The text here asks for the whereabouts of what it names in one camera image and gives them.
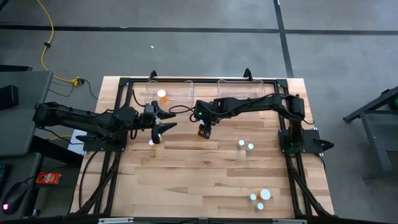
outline concrete floor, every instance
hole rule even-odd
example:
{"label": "concrete floor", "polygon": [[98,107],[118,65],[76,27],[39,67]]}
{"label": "concrete floor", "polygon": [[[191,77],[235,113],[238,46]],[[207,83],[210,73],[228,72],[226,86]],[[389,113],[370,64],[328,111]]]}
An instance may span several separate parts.
{"label": "concrete floor", "polygon": [[[56,25],[121,27],[215,27],[277,29],[273,0],[43,0]],[[398,2],[391,0],[280,0],[286,29],[397,30]],[[48,25],[36,1],[10,0],[2,24]],[[41,70],[49,31],[0,30],[0,64]],[[398,83],[396,35],[287,35],[294,77],[304,78],[321,136],[335,147],[325,153],[335,213],[344,218],[398,223],[398,184],[366,184],[362,176],[379,167],[362,124],[342,117]],[[105,75],[287,76],[279,34],[178,32],[55,33],[45,63],[58,76],[88,79],[98,94]],[[67,94],[68,87],[51,89]],[[87,86],[68,98],[47,101],[93,110]],[[70,134],[67,128],[54,128]],[[65,187],[70,195],[73,187]],[[67,213],[70,200],[43,191],[43,215]]]}

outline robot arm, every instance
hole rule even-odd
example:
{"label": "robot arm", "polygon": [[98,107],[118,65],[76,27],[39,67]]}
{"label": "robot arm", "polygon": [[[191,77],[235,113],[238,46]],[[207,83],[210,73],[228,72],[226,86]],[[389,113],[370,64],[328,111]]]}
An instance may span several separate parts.
{"label": "robot arm", "polygon": [[[152,140],[160,143],[161,135],[176,123],[159,123],[159,119],[172,118],[175,114],[161,110],[156,101],[146,104],[144,112],[139,114],[133,107],[123,106],[118,110],[106,110],[104,113],[93,113],[60,105],[56,102],[41,103],[35,106],[33,118],[38,128],[62,125],[92,133],[95,138],[103,142],[118,142],[125,131],[151,129]],[[88,136],[79,136],[85,142],[92,139]]]}
{"label": "robot arm", "polygon": [[279,93],[246,100],[218,98],[209,103],[197,100],[193,116],[196,121],[201,123],[198,135],[209,139],[211,127],[218,124],[222,119],[232,118],[240,113],[265,110],[278,112],[283,118],[293,122],[293,127],[297,129],[301,128],[301,121],[305,117],[303,99],[299,96]]}

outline wooden table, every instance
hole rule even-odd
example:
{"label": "wooden table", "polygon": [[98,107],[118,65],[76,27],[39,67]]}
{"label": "wooden table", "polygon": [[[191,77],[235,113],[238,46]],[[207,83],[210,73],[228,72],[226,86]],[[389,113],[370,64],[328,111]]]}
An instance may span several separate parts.
{"label": "wooden table", "polygon": [[[104,77],[97,113],[113,109],[119,78]],[[311,121],[304,80],[291,78],[288,83],[290,94],[300,94],[304,99],[306,120]],[[264,88],[266,93],[274,92],[272,85],[264,84]],[[134,89],[138,101],[143,103],[146,84],[135,83]],[[195,84],[195,100],[211,101],[216,96],[216,84]],[[134,100],[131,106],[142,109]],[[198,124],[191,123],[189,115],[178,114],[176,118],[165,120],[178,125],[164,134],[159,145],[148,145],[150,131],[138,132],[135,140],[128,140],[119,166],[112,216],[294,217],[286,161],[279,149],[276,112],[251,112],[224,119],[213,127],[209,140],[197,135]],[[303,127],[312,128],[305,123]],[[237,149],[240,139],[253,143],[254,150],[246,153],[244,149]],[[88,166],[83,183],[83,203],[98,185],[103,157],[103,152],[97,153]],[[81,172],[87,159],[85,156]],[[323,207],[333,213],[321,160],[304,154],[303,164],[309,189]],[[249,201],[249,196],[258,194],[261,189],[269,189],[272,196],[264,201],[265,209],[259,211],[255,209],[256,204]],[[101,210],[105,207],[106,195]],[[298,196],[304,212],[300,190]],[[78,186],[71,212],[77,209]]]}

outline black bracket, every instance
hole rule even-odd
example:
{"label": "black bracket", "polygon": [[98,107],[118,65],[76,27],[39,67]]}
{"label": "black bracket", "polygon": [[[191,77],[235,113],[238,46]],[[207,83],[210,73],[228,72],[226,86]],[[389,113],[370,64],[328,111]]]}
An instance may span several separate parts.
{"label": "black bracket", "polygon": [[104,142],[100,138],[90,135],[90,133],[87,133],[87,136],[77,136],[76,138],[85,143],[84,151],[123,152],[127,143],[127,131],[120,130],[118,135],[119,140],[112,143]]}
{"label": "black bracket", "polygon": [[156,77],[156,76],[157,76],[157,73],[156,73],[156,71],[155,71],[155,70],[151,71],[151,72],[150,72],[150,75],[149,75],[149,80],[148,80],[148,81],[151,81],[151,80],[153,80],[153,79],[154,79],[154,77]]}
{"label": "black bracket", "polygon": [[250,69],[246,68],[243,74],[243,78],[248,78],[249,81],[253,81],[253,76],[251,75]]}
{"label": "black bracket", "polygon": [[328,147],[324,149],[323,144],[319,142],[320,137],[318,130],[303,130],[303,143],[296,147],[293,147],[293,145],[289,143],[288,135],[289,131],[286,129],[278,131],[280,150],[283,153],[295,154],[301,152],[319,154],[323,153],[324,150],[331,148],[328,145]]}
{"label": "black bracket", "polygon": [[130,78],[120,78],[119,79],[119,87],[126,85],[130,81]]}
{"label": "black bracket", "polygon": [[283,88],[287,88],[287,79],[277,79],[276,82]]}

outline white bottle cap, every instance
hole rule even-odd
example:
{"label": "white bottle cap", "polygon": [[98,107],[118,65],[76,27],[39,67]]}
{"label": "white bottle cap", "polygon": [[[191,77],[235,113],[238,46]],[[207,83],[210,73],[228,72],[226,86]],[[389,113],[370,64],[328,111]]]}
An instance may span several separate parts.
{"label": "white bottle cap", "polygon": [[166,91],[165,90],[159,90],[157,92],[157,96],[158,97],[165,97],[166,96]]}
{"label": "white bottle cap", "polygon": [[271,193],[267,189],[262,189],[261,193],[260,193],[260,196],[264,200],[269,200],[271,198]]}
{"label": "white bottle cap", "polygon": [[250,199],[251,199],[251,200],[256,200],[256,199],[257,199],[257,196],[256,196],[255,194],[251,194],[251,195],[250,195]]}
{"label": "white bottle cap", "polygon": [[257,208],[258,208],[259,210],[262,210],[262,209],[264,208],[264,205],[263,205],[262,203],[258,203],[258,204],[257,204]]}
{"label": "white bottle cap", "polygon": [[251,151],[254,149],[253,144],[248,144],[248,147],[246,148],[247,152]]}
{"label": "white bottle cap", "polygon": [[239,146],[239,147],[244,146],[244,141],[243,141],[243,140],[239,140],[238,146]]}

